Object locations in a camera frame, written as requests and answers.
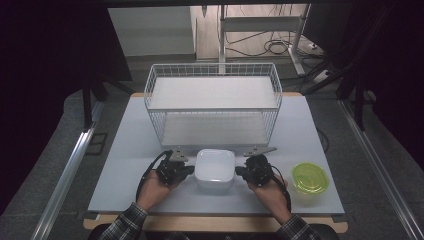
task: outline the wire mesh basket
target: wire mesh basket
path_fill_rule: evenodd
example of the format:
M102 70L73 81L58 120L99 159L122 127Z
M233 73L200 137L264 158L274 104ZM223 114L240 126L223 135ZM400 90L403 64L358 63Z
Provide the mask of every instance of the wire mesh basket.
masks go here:
M164 147L267 146L281 99L272 63L156 64L144 90Z

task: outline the plaid sleeve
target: plaid sleeve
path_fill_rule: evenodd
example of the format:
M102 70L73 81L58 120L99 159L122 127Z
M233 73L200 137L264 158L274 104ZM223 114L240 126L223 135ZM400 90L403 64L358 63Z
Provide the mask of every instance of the plaid sleeve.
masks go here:
M299 216L293 217L277 231L282 239L291 240L319 240L321 237L312 230L309 225Z
M134 239L141 231L147 212L137 204L121 213L116 220L103 232L100 239Z

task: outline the green plastic container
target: green plastic container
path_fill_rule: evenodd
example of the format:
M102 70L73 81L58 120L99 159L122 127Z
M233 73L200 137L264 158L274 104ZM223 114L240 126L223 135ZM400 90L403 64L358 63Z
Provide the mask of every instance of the green plastic container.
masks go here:
M307 194L322 193L330 184L324 169L310 162L297 164L292 169L292 176L296 188Z

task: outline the floor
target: floor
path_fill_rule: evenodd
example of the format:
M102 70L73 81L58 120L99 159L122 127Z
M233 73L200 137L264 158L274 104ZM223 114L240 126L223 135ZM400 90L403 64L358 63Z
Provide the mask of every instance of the floor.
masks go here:
M248 14L247 8L238 6L233 10L230 8L228 12L230 14L231 11L240 10L241 13L241 9ZM207 16L209 13L212 15L216 12L208 9ZM258 51L262 50L263 41L259 41L258 44L249 43L249 47L240 49L243 51L252 49L251 53L254 53L252 45L257 46ZM314 84L312 80L305 82L302 78L298 78L287 57L272 57L271 55L261 58L241 59L240 57L229 55L229 61L271 61L275 63L279 76L282 78L281 84L284 86L284 91L298 91L301 87L308 88ZM144 89L145 80L153 62L207 61L214 57L198 52L197 58L190 56L169 56L165 59L161 57L129 58L128 65L133 81L122 82L122 84L140 92ZM303 62L305 70L310 71L320 61L315 58L306 58ZM94 141L88 147L48 239L86 239L90 233L89 230L83 228L82 221L86 216L91 194L129 99L129 95L122 90L109 84L105 85L109 97L104 102L101 121L94 136L94 139L104 139L104 147L99 148ZM340 234L339 237L349 240L410 239L341 110L335 96L337 87L338 82L334 82L308 95L307 101L316 126L328 138L328 143L323 143L323 148L328 147L326 157L349 224L348 231ZM423 171L374 115L372 103L364 108L364 124L368 138L382 159L397 189L414 213L417 222L424 223L424 191L422 188L417 188L417 186L424 185ZM5 213L0 217L0 239L30 239L81 134L82 126L82 94L76 92L65 101L64 114L49 144Z

